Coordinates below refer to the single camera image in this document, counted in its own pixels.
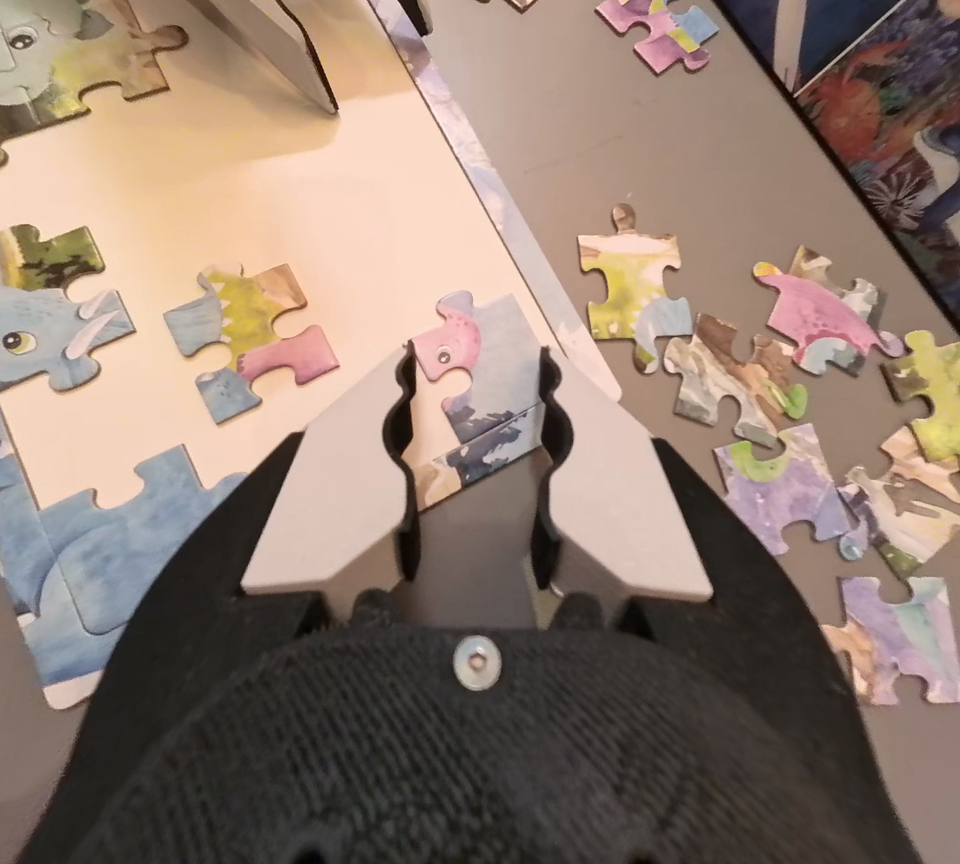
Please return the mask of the pink dinosaur head puzzle piece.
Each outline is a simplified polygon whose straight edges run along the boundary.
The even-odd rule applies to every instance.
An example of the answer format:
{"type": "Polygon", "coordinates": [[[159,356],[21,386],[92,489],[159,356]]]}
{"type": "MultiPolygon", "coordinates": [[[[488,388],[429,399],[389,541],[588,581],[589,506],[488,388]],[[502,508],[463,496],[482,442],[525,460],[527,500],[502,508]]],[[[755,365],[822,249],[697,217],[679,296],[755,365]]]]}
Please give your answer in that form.
{"type": "Polygon", "coordinates": [[[414,354],[429,381],[469,374],[462,393],[441,401],[460,444],[466,444],[539,401],[541,345],[513,295],[483,305],[468,290],[438,300],[441,325],[416,335],[414,354]]]}

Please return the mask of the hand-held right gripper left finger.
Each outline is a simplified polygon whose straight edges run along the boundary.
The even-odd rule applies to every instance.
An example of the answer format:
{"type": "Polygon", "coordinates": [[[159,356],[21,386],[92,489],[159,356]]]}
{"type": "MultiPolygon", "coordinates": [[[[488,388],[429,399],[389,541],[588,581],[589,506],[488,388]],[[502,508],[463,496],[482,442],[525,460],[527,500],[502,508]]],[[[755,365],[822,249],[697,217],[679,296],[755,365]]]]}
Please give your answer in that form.
{"type": "Polygon", "coordinates": [[[416,357],[402,345],[306,426],[241,581],[245,594],[320,593],[333,618],[416,578],[416,357]]]}

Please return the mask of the lilac teal puzzle piece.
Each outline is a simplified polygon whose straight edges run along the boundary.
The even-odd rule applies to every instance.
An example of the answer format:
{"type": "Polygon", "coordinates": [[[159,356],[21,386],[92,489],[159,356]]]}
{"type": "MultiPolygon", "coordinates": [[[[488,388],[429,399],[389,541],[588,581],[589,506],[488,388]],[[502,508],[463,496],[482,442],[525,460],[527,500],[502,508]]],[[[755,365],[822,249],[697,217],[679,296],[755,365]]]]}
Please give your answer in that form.
{"type": "Polygon", "coordinates": [[[912,577],[911,596],[890,603],[873,577],[843,577],[839,591],[845,622],[822,625],[828,645],[845,655],[857,697],[871,706],[899,703],[900,677],[923,683],[923,699],[959,703],[959,659],[949,586],[942,577],[912,577]]]}

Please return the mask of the animal picture board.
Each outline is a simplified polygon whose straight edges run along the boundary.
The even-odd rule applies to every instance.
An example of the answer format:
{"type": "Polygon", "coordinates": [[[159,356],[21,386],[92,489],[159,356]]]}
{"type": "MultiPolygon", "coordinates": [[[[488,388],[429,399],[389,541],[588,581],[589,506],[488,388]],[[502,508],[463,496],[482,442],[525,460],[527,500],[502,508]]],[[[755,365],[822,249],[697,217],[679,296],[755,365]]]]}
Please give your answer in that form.
{"type": "Polygon", "coordinates": [[[718,0],[958,322],[958,0],[718,0]]]}

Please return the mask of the blue triceratops body puzzle piece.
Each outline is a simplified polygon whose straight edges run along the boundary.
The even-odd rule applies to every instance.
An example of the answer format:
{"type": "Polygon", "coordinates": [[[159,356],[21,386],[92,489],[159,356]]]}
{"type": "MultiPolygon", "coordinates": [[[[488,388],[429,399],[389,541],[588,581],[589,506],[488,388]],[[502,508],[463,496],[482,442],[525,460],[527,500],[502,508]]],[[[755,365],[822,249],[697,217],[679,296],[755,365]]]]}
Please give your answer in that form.
{"type": "Polygon", "coordinates": [[[143,487],[114,508],[84,490],[39,508],[2,435],[1,559],[21,632],[49,705],[88,696],[151,584],[241,483],[206,489],[182,446],[137,465],[143,487]]]}

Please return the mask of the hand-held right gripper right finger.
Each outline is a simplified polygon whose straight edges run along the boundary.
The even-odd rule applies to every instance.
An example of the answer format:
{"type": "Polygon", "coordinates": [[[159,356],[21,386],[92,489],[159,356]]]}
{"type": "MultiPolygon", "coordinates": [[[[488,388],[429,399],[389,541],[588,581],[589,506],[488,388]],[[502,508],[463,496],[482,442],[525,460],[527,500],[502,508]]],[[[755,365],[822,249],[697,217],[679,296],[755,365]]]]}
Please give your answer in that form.
{"type": "Polygon", "coordinates": [[[705,603],[714,588],[645,426],[552,347],[538,359],[541,446],[529,567],[536,589],[705,603]]]}

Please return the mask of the jigsaw puzzle pieces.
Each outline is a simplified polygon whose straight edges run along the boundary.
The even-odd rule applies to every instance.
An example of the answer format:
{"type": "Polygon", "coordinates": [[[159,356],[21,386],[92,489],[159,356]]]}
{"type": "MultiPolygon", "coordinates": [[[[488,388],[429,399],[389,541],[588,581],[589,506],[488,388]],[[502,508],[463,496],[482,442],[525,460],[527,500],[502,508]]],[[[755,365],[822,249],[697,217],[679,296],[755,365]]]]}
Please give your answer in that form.
{"type": "Polygon", "coordinates": [[[774,554],[958,557],[958,345],[719,11],[448,1],[444,68],[627,406],[774,554]]]}

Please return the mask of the joined green dinosaur puzzle pieces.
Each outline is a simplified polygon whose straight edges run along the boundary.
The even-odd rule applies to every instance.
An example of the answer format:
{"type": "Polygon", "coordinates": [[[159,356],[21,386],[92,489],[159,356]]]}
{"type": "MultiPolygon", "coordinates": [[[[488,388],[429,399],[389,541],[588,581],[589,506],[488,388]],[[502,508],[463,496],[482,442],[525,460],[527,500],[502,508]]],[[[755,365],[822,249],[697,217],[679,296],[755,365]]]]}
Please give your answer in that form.
{"type": "Polygon", "coordinates": [[[167,90],[157,54],[187,41],[176,25],[142,30],[129,0],[1,0],[2,143],[87,114],[88,90],[167,90]]]}

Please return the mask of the white puzzle tray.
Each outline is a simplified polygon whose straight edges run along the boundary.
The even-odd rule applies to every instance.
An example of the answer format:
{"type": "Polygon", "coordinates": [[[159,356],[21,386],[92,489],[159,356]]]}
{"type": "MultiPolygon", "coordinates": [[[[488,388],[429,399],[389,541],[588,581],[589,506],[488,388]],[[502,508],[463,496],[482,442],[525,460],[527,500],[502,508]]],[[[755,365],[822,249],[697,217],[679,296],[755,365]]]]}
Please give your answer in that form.
{"type": "MultiPolygon", "coordinates": [[[[209,0],[128,1],[142,30],[186,31],[185,46],[156,55],[169,88],[134,100],[114,84],[88,90],[87,114],[2,143],[2,230],[30,224],[50,238],[88,227],[104,271],[66,292],[82,302],[115,290],[135,326],[91,353],[100,373],[78,388],[55,392],[42,375],[2,389],[2,435],[39,508],[84,490],[102,508],[121,505],[143,487],[136,466],[177,446],[206,489],[245,474],[222,503],[233,493],[246,502],[254,470],[280,443],[302,440],[388,354],[440,326],[437,303],[455,291],[476,305],[513,295],[540,345],[565,356],[587,342],[583,329],[543,316],[517,241],[503,240],[474,168],[435,119],[436,68],[419,76],[383,27],[381,11],[401,13],[395,0],[283,0],[317,48],[337,114],[301,94],[209,0]],[[163,313],[203,293],[207,266],[256,274],[282,263],[307,306],[275,331],[320,326],[340,367],[305,385],[274,370],[252,385],[258,407],[216,425],[196,378],[230,351],[183,356],[163,313]]],[[[403,458],[417,505],[441,462],[433,451],[482,451],[481,464],[497,469],[534,448],[543,418],[534,406],[460,444],[441,403],[470,375],[429,381],[414,356],[403,458]]]]}

